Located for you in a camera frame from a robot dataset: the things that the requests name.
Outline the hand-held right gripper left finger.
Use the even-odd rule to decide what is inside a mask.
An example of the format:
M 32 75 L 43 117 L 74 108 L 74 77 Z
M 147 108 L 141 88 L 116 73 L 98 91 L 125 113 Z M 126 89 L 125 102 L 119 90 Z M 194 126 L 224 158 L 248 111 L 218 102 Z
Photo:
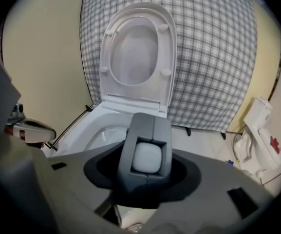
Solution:
M 86 209 L 121 227 L 112 190 L 124 142 L 48 158 L 55 178 Z

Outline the yellow partition panel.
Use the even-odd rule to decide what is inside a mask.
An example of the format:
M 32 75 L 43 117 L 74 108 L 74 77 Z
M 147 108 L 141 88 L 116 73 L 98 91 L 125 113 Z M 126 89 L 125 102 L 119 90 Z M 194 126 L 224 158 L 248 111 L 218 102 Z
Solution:
M 279 69 L 281 56 L 279 27 L 256 1 L 253 1 L 253 8 L 257 27 L 257 51 L 253 74 L 243 103 L 230 123 L 228 132 L 240 131 L 244 126 L 244 117 L 256 97 L 269 99 Z

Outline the red paper scrap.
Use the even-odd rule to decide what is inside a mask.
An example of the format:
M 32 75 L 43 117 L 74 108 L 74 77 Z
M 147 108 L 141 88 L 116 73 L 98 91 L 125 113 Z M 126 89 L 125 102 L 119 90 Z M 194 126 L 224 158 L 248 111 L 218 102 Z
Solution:
M 278 154 L 278 155 L 280 154 L 281 150 L 279 147 L 279 143 L 278 143 L 277 139 L 273 138 L 272 136 L 270 136 L 270 146 L 276 154 Z

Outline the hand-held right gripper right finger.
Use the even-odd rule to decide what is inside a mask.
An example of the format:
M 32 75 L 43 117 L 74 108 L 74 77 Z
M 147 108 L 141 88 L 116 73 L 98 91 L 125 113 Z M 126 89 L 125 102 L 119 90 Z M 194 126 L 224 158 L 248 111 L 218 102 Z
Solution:
M 184 183 L 193 192 L 183 200 L 160 204 L 151 219 L 153 234 L 242 234 L 274 197 L 239 169 L 205 156 L 173 151 L 199 173 Z

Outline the cream partition panel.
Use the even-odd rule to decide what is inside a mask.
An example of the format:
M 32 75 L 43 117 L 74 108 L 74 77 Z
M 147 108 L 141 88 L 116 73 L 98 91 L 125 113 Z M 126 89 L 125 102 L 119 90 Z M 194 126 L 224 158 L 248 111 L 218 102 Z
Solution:
M 20 93 L 25 119 L 55 130 L 55 155 L 82 152 L 74 122 L 90 106 L 80 50 L 83 0 L 17 0 L 2 34 L 3 65 Z

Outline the grey plaid curtain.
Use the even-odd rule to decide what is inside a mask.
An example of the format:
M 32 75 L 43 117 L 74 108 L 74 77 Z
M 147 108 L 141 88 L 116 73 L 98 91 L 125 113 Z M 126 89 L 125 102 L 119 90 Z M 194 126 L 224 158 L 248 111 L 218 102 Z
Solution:
M 177 67 L 168 118 L 173 125 L 225 132 L 253 74 L 257 29 L 253 0 L 83 0 L 80 46 L 94 104 L 101 103 L 100 46 L 114 14 L 137 2 L 154 2 L 172 15 Z

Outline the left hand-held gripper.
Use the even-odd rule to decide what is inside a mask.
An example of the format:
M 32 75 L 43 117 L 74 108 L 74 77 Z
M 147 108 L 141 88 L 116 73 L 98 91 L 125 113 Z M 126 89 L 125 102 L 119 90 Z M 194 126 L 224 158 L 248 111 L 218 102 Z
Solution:
M 24 118 L 25 114 L 23 111 L 23 104 L 17 103 L 14 106 L 6 124 L 14 125 Z M 24 121 L 27 126 L 14 126 L 14 136 L 24 140 L 26 143 L 43 143 L 56 138 L 56 132 L 51 129 L 50 126 L 30 118 L 26 118 Z

